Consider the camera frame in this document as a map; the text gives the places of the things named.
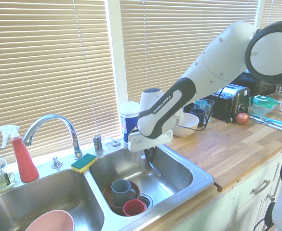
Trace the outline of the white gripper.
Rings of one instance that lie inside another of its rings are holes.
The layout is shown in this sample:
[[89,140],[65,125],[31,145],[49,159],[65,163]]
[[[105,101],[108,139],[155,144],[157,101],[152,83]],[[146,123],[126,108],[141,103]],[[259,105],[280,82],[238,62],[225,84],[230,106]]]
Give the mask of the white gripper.
[[128,135],[128,150],[132,153],[144,150],[147,163],[151,162],[151,165],[153,166],[153,161],[157,153],[157,146],[169,143],[172,139],[172,130],[161,134],[155,139],[147,138],[137,131]]

